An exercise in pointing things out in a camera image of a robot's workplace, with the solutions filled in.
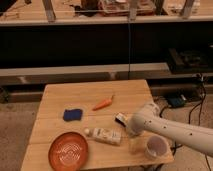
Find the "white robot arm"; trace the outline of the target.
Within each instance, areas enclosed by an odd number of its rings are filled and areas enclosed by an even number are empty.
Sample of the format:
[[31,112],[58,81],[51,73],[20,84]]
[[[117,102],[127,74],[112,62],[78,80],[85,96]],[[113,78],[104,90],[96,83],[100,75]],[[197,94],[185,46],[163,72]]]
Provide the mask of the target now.
[[150,131],[213,157],[213,129],[163,119],[159,113],[156,103],[145,103],[127,120],[127,134],[135,137]]

